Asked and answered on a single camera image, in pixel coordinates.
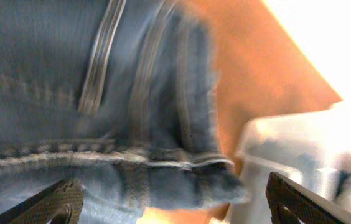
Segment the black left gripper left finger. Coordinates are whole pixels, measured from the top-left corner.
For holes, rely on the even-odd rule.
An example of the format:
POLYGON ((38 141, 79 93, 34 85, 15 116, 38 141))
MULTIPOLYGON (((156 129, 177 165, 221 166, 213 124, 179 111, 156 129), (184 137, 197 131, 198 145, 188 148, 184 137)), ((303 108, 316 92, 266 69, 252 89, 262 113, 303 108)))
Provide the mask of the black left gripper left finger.
POLYGON ((61 180, 0 214, 2 224, 77 224, 83 208, 78 179, 61 180))

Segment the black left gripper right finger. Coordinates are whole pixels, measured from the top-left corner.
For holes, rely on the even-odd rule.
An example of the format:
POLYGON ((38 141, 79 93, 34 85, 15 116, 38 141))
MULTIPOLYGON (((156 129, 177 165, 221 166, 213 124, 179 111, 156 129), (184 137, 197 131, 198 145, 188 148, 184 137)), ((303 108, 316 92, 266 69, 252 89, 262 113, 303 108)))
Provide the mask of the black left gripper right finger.
POLYGON ((273 224, 351 224, 351 213, 290 178, 271 172, 266 198, 273 224))

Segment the dark blue jeans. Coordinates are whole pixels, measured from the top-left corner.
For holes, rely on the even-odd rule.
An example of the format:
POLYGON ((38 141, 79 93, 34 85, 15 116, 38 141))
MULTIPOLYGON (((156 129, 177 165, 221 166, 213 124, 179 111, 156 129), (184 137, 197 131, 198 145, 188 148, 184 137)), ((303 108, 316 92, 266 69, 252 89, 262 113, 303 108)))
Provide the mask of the dark blue jeans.
POLYGON ((81 223, 249 201, 218 145, 211 48, 175 1, 0 0, 0 213, 68 178, 81 223))

